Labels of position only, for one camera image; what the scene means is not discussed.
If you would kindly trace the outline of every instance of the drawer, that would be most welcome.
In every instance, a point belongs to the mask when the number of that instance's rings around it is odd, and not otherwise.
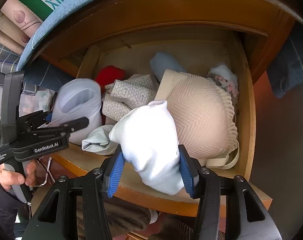
[[[120,34],[96,46],[101,54],[94,76],[107,65],[126,70],[127,78],[133,74],[152,73],[149,61],[158,51],[170,53],[189,73],[200,76],[205,76],[216,64],[226,63],[238,76],[239,97],[235,112],[240,155],[233,168],[215,169],[215,172],[225,177],[240,174],[249,179],[255,146],[255,101],[247,59],[237,32],[177,25]]]

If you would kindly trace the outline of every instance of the red garment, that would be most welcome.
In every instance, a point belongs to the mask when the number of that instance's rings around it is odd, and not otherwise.
[[[100,85],[102,94],[105,93],[105,86],[117,80],[124,80],[126,71],[115,66],[104,67],[97,75],[95,81]]]

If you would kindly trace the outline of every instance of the screw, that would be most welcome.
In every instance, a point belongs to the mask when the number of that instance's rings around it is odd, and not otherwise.
[[[208,168],[201,168],[201,169],[200,169],[200,172],[201,172],[202,174],[209,174],[209,169],[208,169]]]
[[[58,178],[59,182],[64,182],[65,180],[67,180],[67,176],[66,175],[62,175]]]
[[[98,174],[101,174],[103,172],[103,170],[101,168],[95,168],[93,169],[93,173],[98,175]]]
[[[239,182],[244,182],[244,178],[240,175],[235,176],[236,180]]]

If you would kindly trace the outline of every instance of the black cable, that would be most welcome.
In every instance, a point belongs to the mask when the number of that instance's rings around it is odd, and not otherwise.
[[[52,180],[52,178],[51,178],[51,176],[50,176],[50,173],[47,171],[47,168],[45,167],[45,165],[44,165],[39,159],[36,158],[36,160],[43,166],[43,168],[45,169],[45,171],[46,171],[46,173],[47,173],[47,175],[48,175],[48,178],[50,179],[50,183],[51,183],[52,185],[54,185],[54,181]]]

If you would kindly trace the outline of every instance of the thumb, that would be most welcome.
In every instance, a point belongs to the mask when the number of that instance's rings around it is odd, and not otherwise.
[[[10,190],[12,185],[21,185],[24,182],[24,176],[18,172],[6,170],[0,172],[0,184],[5,190]]]

